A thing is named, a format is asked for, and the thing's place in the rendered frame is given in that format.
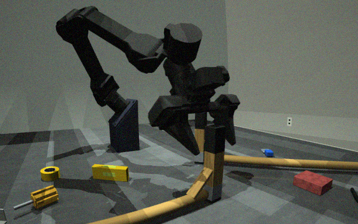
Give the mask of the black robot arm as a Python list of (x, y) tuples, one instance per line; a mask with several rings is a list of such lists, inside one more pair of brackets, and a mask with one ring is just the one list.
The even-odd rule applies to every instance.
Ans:
[(64, 41), (72, 44), (91, 79), (90, 88), (98, 105), (108, 105), (120, 116), (130, 101), (124, 100), (117, 90), (112, 75), (105, 73), (88, 39), (88, 31), (100, 36), (126, 54), (128, 61), (143, 73), (153, 73), (164, 61), (165, 76), (169, 82), (183, 70), (194, 70), (183, 80), (183, 91), (188, 99), (191, 91), (209, 91), (224, 86), (229, 81), (224, 66), (194, 69), (193, 62), (201, 43), (202, 31), (192, 23), (169, 23), (164, 28), (164, 38), (131, 31), (95, 6), (73, 9), (56, 23), (56, 32)]

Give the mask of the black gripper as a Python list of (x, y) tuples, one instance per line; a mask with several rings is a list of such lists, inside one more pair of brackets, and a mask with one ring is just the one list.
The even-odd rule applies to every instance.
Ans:
[(171, 95), (160, 95), (151, 107), (148, 119), (152, 127), (164, 130), (195, 156), (200, 153), (197, 141), (188, 122), (188, 114), (209, 112), (215, 125), (226, 126), (225, 138), (234, 145), (234, 111), (240, 101), (237, 95), (221, 94), (215, 101), (210, 102), (213, 94), (209, 91), (191, 91), (187, 99), (183, 91), (183, 80), (194, 70), (183, 70), (171, 80)]

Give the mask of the yellow rectangular block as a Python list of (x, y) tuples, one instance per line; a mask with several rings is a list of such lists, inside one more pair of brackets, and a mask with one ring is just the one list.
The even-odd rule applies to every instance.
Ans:
[(93, 179), (127, 182), (128, 167), (115, 165), (94, 164), (92, 166)]

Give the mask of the red rectangular block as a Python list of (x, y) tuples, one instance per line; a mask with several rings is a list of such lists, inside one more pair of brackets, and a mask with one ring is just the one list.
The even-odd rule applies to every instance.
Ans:
[(321, 196), (331, 188), (332, 181), (307, 170), (294, 176), (293, 185)]

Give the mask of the yellow ring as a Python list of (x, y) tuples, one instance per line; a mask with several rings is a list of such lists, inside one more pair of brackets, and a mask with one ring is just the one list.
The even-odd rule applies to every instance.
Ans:
[(40, 171), (42, 179), (45, 181), (56, 180), (60, 177), (60, 171), (58, 167), (50, 166), (41, 169)]

